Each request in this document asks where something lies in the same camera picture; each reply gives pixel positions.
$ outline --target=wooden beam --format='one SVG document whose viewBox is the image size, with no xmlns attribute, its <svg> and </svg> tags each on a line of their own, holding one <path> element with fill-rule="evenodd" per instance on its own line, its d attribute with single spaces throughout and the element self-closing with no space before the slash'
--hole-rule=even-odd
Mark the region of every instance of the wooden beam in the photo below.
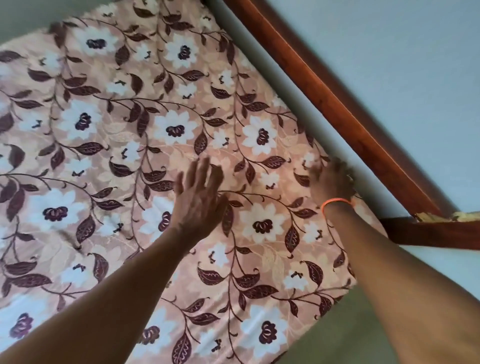
<svg viewBox="0 0 480 364">
<path fill-rule="evenodd" d="M 411 215 L 430 212 L 448 217 L 455 212 L 455 206 L 264 0 L 224 1 Z"/>
<path fill-rule="evenodd" d="M 397 244 L 480 250 L 480 221 L 428 223 L 384 218 L 380 222 Z"/>
</svg>

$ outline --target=dark leaf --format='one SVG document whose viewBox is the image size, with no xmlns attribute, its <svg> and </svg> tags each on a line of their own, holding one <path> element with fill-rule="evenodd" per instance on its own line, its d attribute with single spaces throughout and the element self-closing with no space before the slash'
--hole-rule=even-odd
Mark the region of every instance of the dark leaf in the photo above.
<svg viewBox="0 0 480 364">
<path fill-rule="evenodd" d="M 190 321 L 193 324 L 199 325 L 199 326 L 209 325 L 212 322 L 215 322 L 215 321 L 219 320 L 219 318 L 217 316 L 215 316 L 214 314 L 211 314 L 209 312 L 205 312 L 205 313 L 200 314 L 198 316 L 187 316 L 187 317 L 190 319 Z"/>
<path fill-rule="evenodd" d="M 142 107 L 140 106 L 140 104 L 137 104 L 136 102 L 134 102 L 133 107 L 130 110 L 130 115 L 128 117 L 128 120 L 126 120 L 126 122 L 134 122 L 135 120 L 138 119 L 141 112 L 142 112 Z"/>
<path fill-rule="evenodd" d="M 227 205 L 227 209 L 225 210 L 225 213 L 223 214 L 222 218 L 222 231 L 225 234 L 225 236 L 228 236 L 230 234 L 230 230 L 232 230 L 232 225 L 233 225 L 233 209 L 232 206 Z"/>
<path fill-rule="evenodd" d="M 252 300 L 265 298 L 271 294 L 277 293 L 278 290 L 275 287 L 269 286 L 267 284 L 259 284 L 258 286 L 252 287 L 249 290 L 243 291 L 243 294 Z"/>
<path fill-rule="evenodd" d="M 265 167 L 276 170 L 277 168 L 280 168 L 285 162 L 286 160 L 284 160 L 280 156 L 271 156 L 260 163 L 262 163 Z"/>
<path fill-rule="evenodd" d="M 197 267 L 197 273 L 200 280 L 207 286 L 215 286 L 225 279 L 214 270 L 203 270 Z"/>
<path fill-rule="evenodd" d="M 53 155 L 52 159 L 50 160 L 50 165 L 52 166 L 52 170 L 58 167 L 60 164 L 63 163 L 65 160 L 65 152 L 62 148 L 57 150 L 57 152 Z"/>
<path fill-rule="evenodd" d="M 102 210 L 111 211 L 115 210 L 123 205 L 116 200 L 107 200 L 107 201 L 97 201 L 96 205 Z"/>
<path fill-rule="evenodd" d="M 335 261 L 333 262 L 333 268 L 341 267 L 344 263 L 345 263 L 345 253 L 342 250 L 338 255 L 338 257 L 336 257 Z"/>
<path fill-rule="evenodd" d="M 12 148 L 10 150 L 10 154 L 8 156 L 8 162 L 13 167 L 13 169 L 17 168 L 22 164 L 25 159 L 25 152 L 19 146 L 14 144 L 9 144 Z"/>
<path fill-rule="evenodd" d="M 77 232 L 75 236 L 77 238 L 77 242 L 81 244 L 85 239 L 88 239 L 92 236 L 95 231 L 95 221 L 91 215 L 89 215 L 85 220 L 83 220 L 77 227 Z"/>
<path fill-rule="evenodd" d="M 231 40 L 229 40 L 228 46 L 227 46 L 227 60 L 230 63 L 230 65 L 233 64 L 234 58 L 235 58 L 235 45 Z"/>
<path fill-rule="evenodd" d="M 292 300 L 289 300 L 288 303 L 290 304 L 290 312 L 292 313 L 292 315 L 294 315 L 295 317 L 298 317 L 299 308 L 297 304 Z"/>
<path fill-rule="evenodd" d="M 132 90 L 136 95 L 138 95 L 144 86 L 144 82 L 140 77 L 133 73 L 131 73 L 130 76 L 132 76 Z"/>
<path fill-rule="evenodd" d="M 138 118 L 137 122 L 137 134 L 138 136 L 142 137 L 143 134 L 145 133 L 145 130 L 147 130 L 147 126 L 150 122 L 150 114 L 148 113 L 147 110 L 143 110 L 142 113 L 140 114 L 140 117 Z"/>
<path fill-rule="evenodd" d="M 150 199 L 150 187 L 148 187 L 148 184 L 146 184 L 144 188 L 144 197 L 147 201 Z"/>
<path fill-rule="evenodd" d="M 72 77 L 66 79 L 64 82 L 68 87 L 78 87 L 83 85 L 86 82 L 86 77 Z"/>
<path fill-rule="evenodd" d="M 144 177 L 149 182 L 158 182 L 165 177 L 166 173 L 166 170 L 153 170 L 151 172 L 144 172 Z"/>
<path fill-rule="evenodd" d="M 132 24 L 125 30 L 125 33 L 133 33 L 135 30 L 138 29 L 138 27 L 139 26 L 137 24 Z"/>
<path fill-rule="evenodd" d="M 355 278 L 355 273 L 353 273 L 353 269 L 350 263 L 348 263 L 347 269 L 348 269 L 348 272 L 352 275 L 352 277 Z"/>
<path fill-rule="evenodd" d="M 218 51 L 219 52 L 225 52 L 228 46 L 228 39 L 226 39 L 224 36 L 220 36 L 220 40 L 218 41 Z"/>
<path fill-rule="evenodd" d="M 258 283 L 259 280 L 260 280 L 260 273 L 245 274 L 238 278 L 235 277 L 235 281 L 237 281 L 237 284 L 242 288 L 253 287 L 255 284 Z"/>
<path fill-rule="evenodd" d="M 5 269 L 14 276 L 22 276 L 27 274 L 36 267 L 36 262 L 18 262 L 14 264 L 6 264 Z"/>
<path fill-rule="evenodd" d="M 65 305 L 67 303 L 65 302 L 65 298 L 63 297 L 63 295 L 59 295 L 59 302 L 57 304 L 57 312 L 60 312 L 61 310 L 63 310 L 65 308 Z"/>
<path fill-rule="evenodd" d="M 218 314 L 224 314 L 228 310 L 228 304 L 225 307 L 222 307 L 218 310 Z"/>
<path fill-rule="evenodd" d="M 244 246 L 237 246 L 237 252 L 239 252 L 240 254 L 248 254 L 248 253 L 251 253 L 252 251 L 250 250 L 250 248 L 247 248 Z"/>
<path fill-rule="evenodd" d="M 53 34 L 53 39 L 58 48 L 62 48 L 67 37 L 67 25 L 64 23 L 52 23 L 48 29 L 49 34 Z"/>
<path fill-rule="evenodd" d="M 73 63 L 82 63 L 83 61 L 78 58 L 78 57 L 70 57 L 70 56 L 67 56 L 67 59 L 70 61 L 70 62 L 73 62 Z"/>
<path fill-rule="evenodd" d="M 172 75 L 169 74 L 167 80 L 163 84 L 163 89 L 165 90 L 166 94 L 168 95 L 169 92 L 173 89 L 173 78 Z"/>
<path fill-rule="evenodd" d="M 38 101 L 35 100 L 22 100 L 22 101 L 15 101 L 18 107 L 23 109 L 35 109 L 42 106 Z"/>
<path fill-rule="evenodd" d="M 190 70 L 182 74 L 182 77 L 186 79 L 187 81 L 197 81 L 200 80 L 202 77 L 205 75 L 203 72 L 200 72 L 198 70 Z"/>
<path fill-rule="evenodd" d="M 15 192 L 10 202 L 8 203 L 8 207 L 7 207 L 8 221 L 12 221 L 15 215 L 18 214 L 18 212 L 24 205 L 24 201 L 25 201 L 25 191 L 23 189 L 19 189 L 17 192 Z"/>
<path fill-rule="evenodd" d="M 35 186 L 34 184 L 29 184 L 29 183 L 21 184 L 20 188 L 23 188 L 27 192 L 37 192 L 38 191 L 37 186 Z"/>
<path fill-rule="evenodd" d="M 30 78 L 37 82 L 45 82 L 52 79 L 52 76 L 50 76 L 45 71 L 35 71 L 29 68 L 27 72 Z"/>
<path fill-rule="evenodd" d="M 243 295 L 243 293 L 240 291 L 239 291 L 239 306 L 243 311 L 245 311 L 245 308 L 247 308 L 247 300 L 245 299 L 245 296 Z"/>
<path fill-rule="evenodd" d="M 17 233 L 17 238 L 24 242 L 29 242 L 35 239 L 32 234 L 24 234 L 21 232 Z"/>
<path fill-rule="evenodd" d="M 10 280 L 10 278 L 6 278 L 1 287 L 1 295 L 3 298 L 8 296 L 11 288 L 12 288 L 12 281 Z"/>
<path fill-rule="evenodd" d="M 110 114 L 113 111 L 113 103 L 107 100 L 107 112 Z"/>
<path fill-rule="evenodd" d="M 153 80 L 153 83 L 156 84 L 158 82 L 162 82 L 165 79 L 165 71 L 163 71 L 161 74 L 159 74 L 155 79 Z"/>
<path fill-rule="evenodd" d="M 262 111 L 268 108 L 268 105 L 261 101 L 256 101 L 251 104 L 245 105 L 249 111 Z"/>
<path fill-rule="evenodd" d="M 214 116 L 215 113 L 216 113 L 216 108 L 211 108 L 211 109 L 208 109 L 204 114 L 202 114 L 202 116 L 209 118 L 211 116 Z"/>
<path fill-rule="evenodd" d="M 183 311 L 188 312 L 189 314 L 193 314 L 194 312 L 197 312 L 202 308 L 202 306 L 205 303 L 205 298 L 199 298 L 196 300 L 194 303 L 192 303 L 190 306 L 185 308 Z"/>
<path fill-rule="evenodd" d="M 21 57 L 22 56 L 17 52 L 13 52 L 11 50 L 0 50 L 0 62 L 9 63 Z"/>
<path fill-rule="evenodd" d="M 313 215 L 317 214 L 315 211 L 310 210 L 309 208 L 303 208 L 302 210 L 292 212 L 299 218 L 311 218 Z"/>
<path fill-rule="evenodd" d="M 330 311 L 332 308 L 332 301 L 330 301 L 328 298 L 320 296 L 320 306 L 319 306 L 319 311 L 320 311 L 320 317 L 325 316 L 325 314 Z"/>
<path fill-rule="evenodd" d="M 240 100 L 244 103 L 244 104 L 251 104 L 252 102 L 255 101 L 255 99 L 257 98 L 257 94 L 253 93 L 253 94 L 245 94 L 245 95 L 240 95 Z"/>
<path fill-rule="evenodd" d="M 214 118 L 214 119 L 205 119 L 205 122 L 210 125 L 210 126 L 222 126 L 223 124 L 226 124 L 227 122 L 224 121 L 223 119 L 220 118 Z"/>
<path fill-rule="evenodd" d="M 107 188 L 104 188 L 103 190 L 97 192 L 96 194 L 93 194 L 92 197 L 93 198 L 105 198 L 109 194 L 111 194 L 112 191 L 113 191 L 113 187 L 107 187 Z"/>
<path fill-rule="evenodd" d="M 88 253 L 87 255 L 93 255 L 95 257 L 95 264 L 93 266 L 93 276 L 98 283 L 107 276 L 108 273 L 108 261 L 98 253 Z"/>
<path fill-rule="evenodd" d="M 238 162 L 235 167 L 233 168 L 234 172 L 240 172 L 242 169 L 245 168 L 245 160 L 242 159 L 240 162 Z"/>
<path fill-rule="evenodd" d="M 165 192 L 173 190 L 173 181 L 160 181 L 150 185 L 150 188 L 157 192 Z"/>
<path fill-rule="evenodd" d="M 188 22 L 176 22 L 173 24 L 170 24 L 170 27 L 175 30 L 187 30 L 187 29 L 192 29 L 193 25 L 188 23 Z"/>
<path fill-rule="evenodd" d="M 192 343 L 187 336 L 187 331 L 175 343 L 172 350 L 172 364 L 184 364 L 192 354 Z"/>
<path fill-rule="evenodd" d="M 198 137 L 195 139 L 195 142 L 193 143 L 193 149 L 195 150 L 195 153 L 199 156 L 200 153 L 202 153 L 205 149 L 207 149 L 207 136 L 205 135 L 204 132 L 201 132 Z"/>
<path fill-rule="evenodd" d="M 39 157 L 47 156 L 48 154 L 53 153 L 54 150 L 55 150 L 55 143 L 50 144 L 49 146 L 46 146 L 45 148 L 40 150 L 38 152 L 38 156 Z"/>
<path fill-rule="evenodd" d="M 73 148 L 84 156 L 92 156 L 100 150 L 103 150 L 103 146 L 97 142 L 87 142 L 80 146 L 74 146 Z"/>
<path fill-rule="evenodd" d="M 0 117 L 0 134 L 9 131 L 13 126 L 12 114 L 8 113 Z"/>
<path fill-rule="evenodd" d="M 295 201 L 293 201 L 290 205 L 288 205 L 287 207 L 290 207 L 290 208 L 298 208 L 300 207 L 301 205 L 303 204 L 303 197 L 299 197 L 297 199 L 295 199 Z"/>
<path fill-rule="evenodd" d="M 181 19 L 181 14 L 170 14 L 163 17 L 167 23 L 175 23 Z"/>
<path fill-rule="evenodd" d="M 313 138 L 313 136 L 311 136 L 311 135 L 309 135 L 309 134 L 307 134 L 307 133 L 305 133 L 305 136 L 307 137 L 307 142 L 308 142 L 308 144 L 310 144 L 310 146 L 313 148 L 313 144 L 314 144 L 314 138 Z"/>
<path fill-rule="evenodd" d="M 212 94 L 213 96 L 215 96 L 216 98 L 219 98 L 219 99 L 224 99 L 224 98 L 229 98 L 231 95 L 225 91 L 225 90 L 222 90 L 220 88 L 215 88 L 213 86 L 210 86 L 211 90 L 212 90 Z"/>
<path fill-rule="evenodd" d="M 150 10 L 137 8 L 136 6 L 133 7 L 133 11 L 141 18 L 151 18 L 155 16 Z"/>
<path fill-rule="evenodd" d="M 32 93 L 32 90 L 25 90 L 17 92 L 15 95 L 12 95 L 12 98 L 24 98 Z"/>
<path fill-rule="evenodd" d="M 127 177 L 133 173 L 133 171 L 127 166 L 113 163 L 111 159 L 108 162 L 108 165 L 110 166 L 110 170 L 112 171 L 113 175 L 116 177 Z"/>
<path fill-rule="evenodd" d="M 303 174 L 296 174 L 295 172 L 293 172 L 293 175 L 295 176 L 295 179 L 296 179 L 297 182 L 300 184 L 300 186 L 310 187 L 310 178 L 309 178 L 309 176 L 303 175 Z"/>
<path fill-rule="evenodd" d="M 252 184 L 253 180 L 255 179 L 255 168 L 248 163 L 247 171 L 245 172 L 245 177 L 247 177 L 247 182 Z"/>
<path fill-rule="evenodd" d="M 309 262 L 308 260 L 305 260 L 303 262 L 307 265 L 310 279 L 314 281 L 318 286 L 320 286 L 322 284 L 322 281 L 324 280 L 324 272 L 322 271 L 322 269 L 315 263 Z"/>
<path fill-rule="evenodd" d="M 77 96 L 89 96 L 93 94 L 98 94 L 100 90 L 93 86 L 80 86 L 75 88 L 69 88 L 69 91 Z"/>
<path fill-rule="evenodd" d="M 118 50 L 117 53 L 115 53 L 115 62 L 121 66 L 124 64 L 126 61 L 130 59 L 130 51 L 128 48 L 124 45 L 121 46 Z"/>
<path fill-rule="evenodd" d="M 240 201 L 237 201 L 237 200 L 230 200 L 229 203 L 230 203 L 233 207 L 242 207 L 242 206 L 243 206 L 243 203 L 240 202 Z"/>
<path fill-rule="evenodd" d="M 21 288 L 40 287 L 44 284 L 50 284 L 52 281 L 42 274 L 32 273 L 22 277 L 12 279 L 12 283 Z"/>
<path fill-rule="evenodd" d="M 145 34 L 140 34 L 140 33 L 135 33 L 132 35 L 127 35 L 128 38 L 133 40 L 134 42 L 141 42 L 142 40 L 147 40 L 149 37 L 147 37 Z"/>
<path fill-rule="evenodd" d="M 9 179 L 6 186 L 3 187 L 2 191 L 0 192 L 0 203 L 10 200 L 15 192 L 17 192 L 17 184 L 14 180 Z"/>
<path fill-rule="evenodd" d="M 300 243 L 299 232 L 292 224 L 292 226 L 290 226 L 290 229 L 285 234 L 285 246 L 287 250 L 290 253 L 292 253 L 299 243 Z"/>
<path fill-rule="evenodd" d="M 305 127 L 303 126 L 303 124 L 301 122 L 299 122 L 297 120 L 297 133 L 298 134 L 302 134 L 304 131 L 305 131 Z"/>
<path fill-rule="evenodd" d="M 69 102 L 70 101 L 70 91 L 66 88 L 63 90 L 63 100 L 65 100 L 65 102 Z"/>
</svg>

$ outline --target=skin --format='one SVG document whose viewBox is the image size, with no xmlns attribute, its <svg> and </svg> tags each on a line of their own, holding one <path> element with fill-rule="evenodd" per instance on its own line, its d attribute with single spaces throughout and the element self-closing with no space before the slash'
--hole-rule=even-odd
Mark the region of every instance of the skin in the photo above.
<svg viewBox="0 0 480 364">
<path fill-rule="evenodd" d="M 212 168 L 206 183 L 209 167 L 208 158 L 193 162 L 184 182 L 179 173 L 170 226 L 158 240 L 4 351 L 0 364 L 124 363 L 180 260 L 223 217 L 228 197 L 217 195 L 223 172 Z M 337 159 L 313 166 L 310 181 L 318 205 L 354 193 Z M 349 204 L 330 203 L 324 211 L 401 363 L 480 362 L 480 303 L 473 296 L 377 232 Z"/>
</svg>

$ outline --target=floral pattern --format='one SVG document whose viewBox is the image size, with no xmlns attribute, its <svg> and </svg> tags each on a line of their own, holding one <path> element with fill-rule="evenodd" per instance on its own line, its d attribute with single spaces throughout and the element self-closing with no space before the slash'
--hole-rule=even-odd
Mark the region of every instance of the floral pattern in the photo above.
<svg viewBox="0 0 480 364">
<path fill-rule="evenodd" d="M 155 241 L 204 155 L 230 204 L 129 363 L 270 363 L 348 292 L 308 190 L 328 156 L 200 0 L 119 1 L 2 45 L 0 350 Z"/>
</svg>

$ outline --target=dark purple flower center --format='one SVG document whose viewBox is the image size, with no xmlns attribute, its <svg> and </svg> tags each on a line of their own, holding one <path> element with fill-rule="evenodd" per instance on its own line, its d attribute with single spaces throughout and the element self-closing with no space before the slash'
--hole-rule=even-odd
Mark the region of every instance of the dark purple flower center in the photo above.
<svg viewBox="0 0 480 364">
<path fill-rule="evenodd" d="M 262 324 L 262 333 L 258 337 L 258 340 L 262 344 L 271 344 L 273 340 L 276 340 L 275 324 L 270 321 L 264 321 Z"/>
<path fill-rule="evenodd" d="M 17 323 L 10 329 L 10 336 L 14 339 L 23 338 L 32 329 L 33 318 L 28 313 L 18 316 Z"/>
<path fill-rule="evenodd" d="M 62 221 L 63 218 L 66 218 L 68 214 L 68 208 L 65 206 L 60 206 L 57 208 L 49 207 L 43 210 L 43 216 L 45 220 L 50 221 Z"/>
<path fill-rule="evenodd" d="M 153 344 L 155 340 L 157 340 L 160 337 L 160 329 L 158 326 L 150 326 L 149 328 L 146 328 L 143 332 L 140 338 L 138 339 L 137 343 L 138 344 Z"/>
<path fill-rule="evenodd" d="M 187 47 L 186 45 L 181 46 L 180 47 L 179 58 L 181 60 L 187 60 L 188 58 L 190 58 L 190 48 Z"/>
<path fill-rule="evenodd" d="M 105 48 L 107 42 L 104 39 L 89 39 L 87 40 L 87 46 L 93 49 Z"/>
<path fill-rule="evenodd" d="M 268 143 L 268 131 L 265 130 L 264 128 L 261 128 L 258 131 L 257 144 L 260 146 L 264 146 L 267 143 Z"/>
<path fill-rule="evenodd" d="M 165 211 L 163 214 L 162 214 L 162 221 L 160 221 L 160 223 L 158 224 L 158 229 L 161 231 L 161 232 L 164 232 L 165 229 L 168 227 L 169 223 L 170 223 L 170 217 L 172 215 L 168 212 L 168 211 Z"/>
<path fill-rule="evenodd" d="M 262 234 L 269 233 L 271 229 L 273 229 L 272 221 L 267 218 L 263 221 L 256 221 L 252 224 L 255 232 L 260 232 Z"/>
<path fill-rule="evenodd" d="M 183 125 L 169 126 L 165 129 L 169 136 L 176 138 L 177 136 L 182 136 L 185 134 L 185 127 Z"/>
<path fill-rule="evenodd" d="M 77 123 L 75 124 L 75 129 L 77 130 L 85 130 L 88 126 L 92 123 L 92 117 L 88 115 L 86 112 L 82 112 L 80 114 L 80 118 L 78 119 Z"/>
</svg>

